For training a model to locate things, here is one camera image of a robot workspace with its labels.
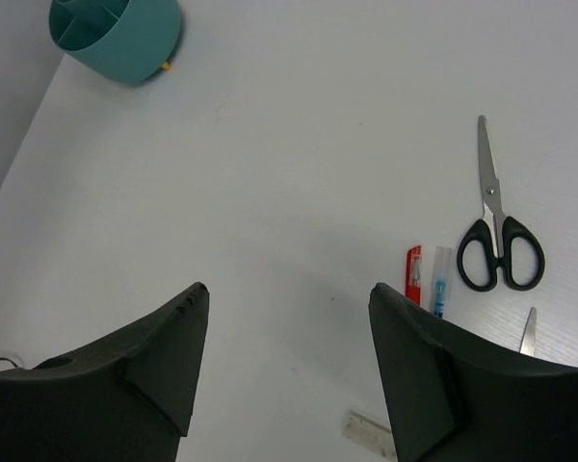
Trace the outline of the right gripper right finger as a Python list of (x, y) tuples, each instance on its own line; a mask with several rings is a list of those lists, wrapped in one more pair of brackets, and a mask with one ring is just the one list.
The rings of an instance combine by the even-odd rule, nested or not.
[(437, 318), (384, 283), (368, 305), (401, 461), (578, 461), (578, 368)]

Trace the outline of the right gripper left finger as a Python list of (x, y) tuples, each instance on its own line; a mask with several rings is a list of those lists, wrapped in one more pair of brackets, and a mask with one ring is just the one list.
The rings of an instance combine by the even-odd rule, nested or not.
[(208, 326), (200, 282), (32, 369), (0, 372), (0, 461), (173, 461), (189, 431)]

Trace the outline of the red gel pen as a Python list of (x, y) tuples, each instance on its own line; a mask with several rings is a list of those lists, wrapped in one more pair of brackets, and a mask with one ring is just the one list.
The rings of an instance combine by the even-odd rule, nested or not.
[(405, 296), (413, 303), (421, 304), (421, 266), (422, 266), (422, 246), (412, 247), (407, 252)]

